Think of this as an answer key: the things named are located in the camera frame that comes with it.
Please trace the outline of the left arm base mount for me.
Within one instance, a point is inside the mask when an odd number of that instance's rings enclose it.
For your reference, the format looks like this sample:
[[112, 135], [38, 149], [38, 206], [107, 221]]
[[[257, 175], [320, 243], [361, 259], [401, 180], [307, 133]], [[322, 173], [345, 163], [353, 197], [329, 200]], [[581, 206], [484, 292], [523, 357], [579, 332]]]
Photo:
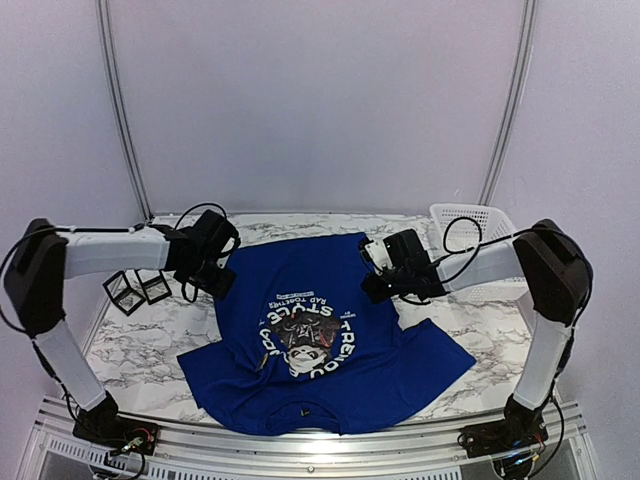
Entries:
[[73, 435], [94, 444], [109, 447], [117, 454], [154, 453], [159, 425], [123, 417], [115, 411], [81, 410], [74, 420]]

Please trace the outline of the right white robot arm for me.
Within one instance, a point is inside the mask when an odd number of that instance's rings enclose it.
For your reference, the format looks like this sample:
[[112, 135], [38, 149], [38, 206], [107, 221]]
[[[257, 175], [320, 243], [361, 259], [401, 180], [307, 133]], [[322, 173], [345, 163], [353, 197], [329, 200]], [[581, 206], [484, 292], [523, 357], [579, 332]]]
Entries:
[[358, 250], [370, 270], [361, 287], [374, 303], [408, 295], [431, 300], [501, 280], [525, 280], [535, 320], [532, 343], [504, 418], [490, 437], [506, 448], [519, 446], [539, 424], [591, 298], [593, 269], [579, 245], [544, 219], [438, 259], [429, 257], [412, 229], [381, 241], [364, 238]]

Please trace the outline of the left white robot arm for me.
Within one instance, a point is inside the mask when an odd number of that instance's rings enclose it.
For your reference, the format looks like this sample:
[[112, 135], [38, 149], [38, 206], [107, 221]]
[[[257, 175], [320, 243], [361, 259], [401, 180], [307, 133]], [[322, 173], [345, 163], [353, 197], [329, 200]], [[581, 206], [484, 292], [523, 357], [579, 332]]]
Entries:
[[77, 408], [75, 435], [119, 444], [149, 429], [120, 414], [113, 395], [90, 366], [68, 318], [66, 303], [82, 283], [99, 276], [146, 270], [172, 274], [184, 290], [222, 300], [235, 273], [226, 263], [241, 244], [228, 216], [212, 203], [189, 225], [130, 227], [59, 225], [32, 220], [1, 263], [3, 287], [16, 319], [47, 374]]

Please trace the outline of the blue printed t-shirt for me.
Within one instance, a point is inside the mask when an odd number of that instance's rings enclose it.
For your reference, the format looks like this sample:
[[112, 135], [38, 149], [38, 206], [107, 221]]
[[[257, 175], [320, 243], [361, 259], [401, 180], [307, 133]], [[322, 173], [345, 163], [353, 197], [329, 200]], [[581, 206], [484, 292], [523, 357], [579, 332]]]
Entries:
[[368, 299], [362, 239], [290, 239], [232, 256], [236, 280], [215, 306], [220, 339], [178, 359], [199, 408], [249, 435], [370, 433], [414, 416], [471, 369], [473, 356], [432, 321], [402, 328], [391, 301]]

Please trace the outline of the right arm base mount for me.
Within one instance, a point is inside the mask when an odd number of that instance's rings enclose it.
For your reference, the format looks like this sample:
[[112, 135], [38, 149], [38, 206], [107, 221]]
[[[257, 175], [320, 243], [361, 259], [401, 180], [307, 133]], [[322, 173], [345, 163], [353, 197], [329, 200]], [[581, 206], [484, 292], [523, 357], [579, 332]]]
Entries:
[[465, 426], [457, 441], [469, 458], [478, 458], [541, 445], [548, 438], [543, 421], [536, 421], [528, 429], [522, 429], [502, 419]]

